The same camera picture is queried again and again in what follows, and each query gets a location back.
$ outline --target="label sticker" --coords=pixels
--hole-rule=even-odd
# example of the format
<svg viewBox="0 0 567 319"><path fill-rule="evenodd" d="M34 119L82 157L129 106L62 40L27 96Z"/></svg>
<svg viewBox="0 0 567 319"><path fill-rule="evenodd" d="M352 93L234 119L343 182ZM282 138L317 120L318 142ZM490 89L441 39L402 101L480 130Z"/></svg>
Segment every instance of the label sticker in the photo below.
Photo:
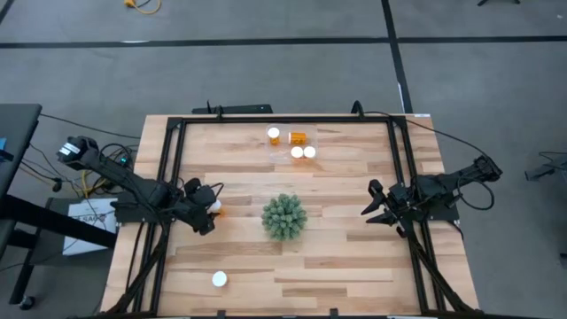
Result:
<svg viewBox="0 0 567 319"><path fill-rule="evenodd" d="M76 148L73 144L69 144L69 143L65 143L65 145L63 145L64 148L67 148L69 151L78 154L81 150L79 150L78 148Z"/></svg>
<svg viewBox="0 0 567 319"><path fill-rule="evenodd" d="M59 152L65 154L65 155L69 155L69 153L70 153L71 151L67 150L65 147L61 147L61 149L59 150Z"/></svg>

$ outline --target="gray carpet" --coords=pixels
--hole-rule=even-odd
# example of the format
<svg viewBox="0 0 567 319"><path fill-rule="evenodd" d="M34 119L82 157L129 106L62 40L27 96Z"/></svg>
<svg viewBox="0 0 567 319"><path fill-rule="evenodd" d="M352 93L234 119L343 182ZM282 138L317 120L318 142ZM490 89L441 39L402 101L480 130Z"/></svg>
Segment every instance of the gray carpet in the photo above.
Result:
<svg viewBox="0 0 567 319"><path fill-rule="evenodd" d="M560 0L391 5L399 36L567 35L567 3ZM386 35L379 1L172 0L146 17L109 0L16 0L0 25L0 42L369 35ZM523 171L544 162L538 151L567 151L567 43L404 44L400 50L416 113L431 113L436 128L477 144L504 170L493 185L493 210L459 207L480 306L564 317L567 270L558 253L567 251L565 182L554 175L528 183ZM130 135L141 134L146 114L190 113L207 99L270 103L277 113L348 112L355 99L366 110L401 111L388 44L0 50L0 70L1 102L40 103L45 113ZM65 138L78 134L100 144L136 142L43 118L33 143L54 158ZM447 170L477 156L444 137L439 143ZM33 150L26 157L42 160ZM50 186L21 173L11 194L40 205L53 196ZM486 202L480 188L471 186L465 196ZM7 305L19 269L0 273L0 310L7 318L90 314L110 254L89 267L36 268L28 293L38 304L27 312ZM22 260L21 250L9 248L0 268Z"/></svg>

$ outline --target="black desk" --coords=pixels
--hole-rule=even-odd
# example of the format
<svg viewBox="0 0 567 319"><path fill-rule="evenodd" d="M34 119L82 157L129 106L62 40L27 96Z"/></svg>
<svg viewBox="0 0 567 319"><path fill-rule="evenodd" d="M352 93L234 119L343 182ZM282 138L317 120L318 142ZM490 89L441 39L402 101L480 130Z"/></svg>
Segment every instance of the black desk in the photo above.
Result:
<svg viewBox="0 0 567 319"><path fill-rule="evenodd" d="M66 212L54 212L7 194L35 132L41 110L40 105L0 105L0 138L6 138L4 150L13 157L12 160L0 163L0 258L4 255L7 245L28 249L10 298L10 304L20 304L20 307L22 302L26 301L24 291L34 268L32 256L41 230L53 231L109 248L114 248L116 242L116 235L112 232L76 221L66 216ZM35 226L37 232L30 234L15 230L17 222ZM30 307L25 302L23 306L22 309Z"/></svg>

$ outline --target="wooden tabletop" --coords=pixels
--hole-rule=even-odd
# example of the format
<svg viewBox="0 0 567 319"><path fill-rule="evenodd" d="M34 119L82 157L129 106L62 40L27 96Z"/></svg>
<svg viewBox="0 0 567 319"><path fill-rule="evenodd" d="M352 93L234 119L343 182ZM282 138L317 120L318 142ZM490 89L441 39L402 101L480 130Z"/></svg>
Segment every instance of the wooden tabletop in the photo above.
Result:
<svg viewBox="0 0 567 319"><path fill-rule="evenodd" d="M408 117L432 126L430 118ZM166 121L166 115L146 118L137 174L156 177ZM216 315L219 309L228 315L327 315L333 307L341 315L419 313L407 241L394 228L365 223L374 214L360 216L370 202L370 179L378 179L384 188L395 183L386 126L314 125L317 159L300 165L269 162L264 149L267 123L187 127L180 176L185 181L198 177L207 184L225 183L220 195L225 214L206 236L181 222L173 225L159 315ZM409 134L418 173L443 172L434 134L411 124ZM170 167L175 135L173 141ZM407 181L406 163L402 164ZM306 229L298 240L272 241L262 228L262 207L279 193L297 194L307 211ZM138 226L120 228L102 309L111 307L124 292ZM446 222L432 222L430 227L439 270L465 302L477 307L459 233ZM141 239L134 274L144 235ZM228 274L223 288L212 285L217 270ZM431 280L423 272L429 305L434 308ZM149 307L152 283L153 273L143 309Z"/></svg>

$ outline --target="green spiky plant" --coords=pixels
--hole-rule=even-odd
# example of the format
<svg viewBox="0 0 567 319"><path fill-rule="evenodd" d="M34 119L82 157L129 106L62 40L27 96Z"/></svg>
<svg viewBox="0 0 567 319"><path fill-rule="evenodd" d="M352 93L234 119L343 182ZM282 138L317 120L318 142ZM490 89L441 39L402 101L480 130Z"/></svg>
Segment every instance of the green spiky plant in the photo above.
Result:
<svg viewBox="0 0 567 319"><path fill-rule="evenodd" d="M272 198L264 206L262 225L272 239L278 241L292 240L299 236L305 227L307 216L301 207L297 195L289 197L285 194Z"/></svg>

